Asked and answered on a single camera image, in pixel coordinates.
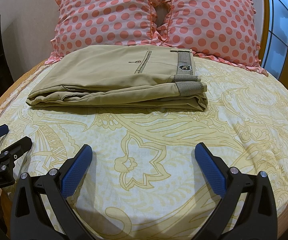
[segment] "paisley pattern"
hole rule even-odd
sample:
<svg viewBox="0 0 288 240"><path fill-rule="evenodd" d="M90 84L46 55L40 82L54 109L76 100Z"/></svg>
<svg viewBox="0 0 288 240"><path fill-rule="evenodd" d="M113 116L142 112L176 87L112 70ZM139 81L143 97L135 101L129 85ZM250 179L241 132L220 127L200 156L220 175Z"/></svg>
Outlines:
<svg viewBox="0 0 288 240"><path fill-rule="evenodd" d="M0 125L10 128L0 151L31 137L32 149L14 168L18 179L22 172L36 176L59 168L83 144L92 146L91 166L68 201L99 239L190 239L219 201L194 158L199 142L242 172L265 170L280 214L288 202L288 91L271 75L197 57L195 63L208 85L206 112L31 108L25 104L28 94L55 64L41 66L0 107ZM4 188L11 199L15 187Z"/></svg>

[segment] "window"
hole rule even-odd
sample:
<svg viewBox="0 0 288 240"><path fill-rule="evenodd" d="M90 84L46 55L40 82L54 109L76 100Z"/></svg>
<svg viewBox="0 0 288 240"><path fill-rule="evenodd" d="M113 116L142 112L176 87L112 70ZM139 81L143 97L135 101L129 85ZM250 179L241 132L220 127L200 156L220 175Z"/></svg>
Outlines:
<svg viewBox="0 0 288 240"><path fill-rule="evenodd" d="M288 0L269 0L270 19L262 67L279 78L288 48Z"/></svg>

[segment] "polka dot pillow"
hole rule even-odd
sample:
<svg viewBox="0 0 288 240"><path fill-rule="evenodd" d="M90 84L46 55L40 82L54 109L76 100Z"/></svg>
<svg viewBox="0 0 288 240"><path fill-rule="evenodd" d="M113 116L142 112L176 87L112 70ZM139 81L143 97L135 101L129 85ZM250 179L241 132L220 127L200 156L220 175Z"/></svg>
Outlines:
<svg viewBox="0 0 288 240"><path fill-rule="evenodd" d="M170 12L158 28L164 46L267 75L260 67L252 0L163 0Z"/></svg>
<svg viewBox="0 0 288 240"><path fill-rule="evenodd" d="M55 0L60 18L46 64L95 44L160 45L153 6L158 0Z"/></svg>

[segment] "beige trousers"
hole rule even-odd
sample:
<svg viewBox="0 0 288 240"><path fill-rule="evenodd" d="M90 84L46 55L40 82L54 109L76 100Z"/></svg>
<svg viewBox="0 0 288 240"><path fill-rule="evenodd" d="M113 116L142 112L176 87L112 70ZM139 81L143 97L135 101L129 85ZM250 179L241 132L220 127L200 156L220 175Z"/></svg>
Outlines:
<svg viewBox="0 0 288 240"><path fill-rule="evenodd" d="M92 45L66 55L28 96L30 106L133 106L205 111L206 85L189 49Z"/></svg>

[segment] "silver bolt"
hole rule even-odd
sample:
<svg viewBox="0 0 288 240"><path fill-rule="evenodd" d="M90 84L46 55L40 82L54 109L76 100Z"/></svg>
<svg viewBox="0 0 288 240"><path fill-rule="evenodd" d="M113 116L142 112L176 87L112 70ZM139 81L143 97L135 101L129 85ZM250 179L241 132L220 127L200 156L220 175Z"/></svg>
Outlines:
<svg viewBox="0 0 288 240"><path fill-rule="evenodd" d="M232 174L238 174L238 168L232 167L229 169Z"/></svg>
<svg viewBox="0 0 288 240"><path fill-rule="evenodd" d="M48 173L54 176L57 173L57 169L51 169Z"/></svg>
<svg viewBox="0 0 288 240"><path fill-rule="evenodd" d="M263 177L263 178L266 178L267 177L267 173L265 171L261 171L260 172L260 175Z"/></svg>
<svg viewBox="0 0 288 240"><path fill-rule="evenodd" d="M26 172L21 174L21 179L25 179L26 177L27 177L27 173Z"/></svg>

